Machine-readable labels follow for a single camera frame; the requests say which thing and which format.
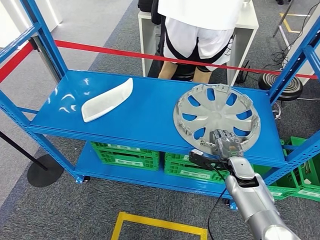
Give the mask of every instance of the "black round base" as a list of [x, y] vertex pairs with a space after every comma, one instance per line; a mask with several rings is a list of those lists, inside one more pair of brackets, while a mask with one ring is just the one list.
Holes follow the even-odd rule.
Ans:
[[47, 154], [38, 158], [38, 161], [48, 168], [47, 171], [32, 163], [28, 170], [28, 182], [34, 187], [47, 187], [58, 180], [63, 172], [63, 168], [59, 163]]
[[[263, 73], [260, 75], [257, 84], [260, 89], [269, 90], [280, 74]], [[280, 101], [293, 101], [299, 98], [303, 90], [303, 85], [297, 77], [294, 77], [278, 98]]]

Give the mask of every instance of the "white plastic part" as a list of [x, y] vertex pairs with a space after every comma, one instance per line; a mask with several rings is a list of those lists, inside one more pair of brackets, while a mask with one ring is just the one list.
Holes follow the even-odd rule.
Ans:
[[85, 123], [100, 118], [128, 99], [134, 89], [134, 81], [127, 81], [85, 102], [81, 111]]

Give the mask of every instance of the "stanchion base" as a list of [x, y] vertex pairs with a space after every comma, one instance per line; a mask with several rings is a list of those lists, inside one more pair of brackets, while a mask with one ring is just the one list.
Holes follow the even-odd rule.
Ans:
[[32, 163], [28, 170], [27, 179], [34, 187], [42, 188], [51, 185], [58, 180], [63, 172], [63, 167], [48, 154], [39, 157], [38, 161], [48, 170], [43, 170], [37, 164]]

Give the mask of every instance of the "person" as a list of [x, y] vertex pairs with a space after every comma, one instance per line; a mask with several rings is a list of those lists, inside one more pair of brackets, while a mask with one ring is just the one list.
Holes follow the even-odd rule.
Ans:
[[[165, 16], [163, 55], [208, 64], [224, 64], [244, 0], [158, 0]], [[192, 54], [198, 49], [196, 56]], [[165, 61], [159, 79], [171, 79], [176, 62]], [[208, 84], [216, 67], [196, 66], [193, 82]]]

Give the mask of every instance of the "white shirt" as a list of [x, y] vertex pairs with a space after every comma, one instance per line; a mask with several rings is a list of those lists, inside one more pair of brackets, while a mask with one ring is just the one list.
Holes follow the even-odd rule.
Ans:
[[234, 29], [244, 0], [158, 0], [161, 15], [210, 30]]

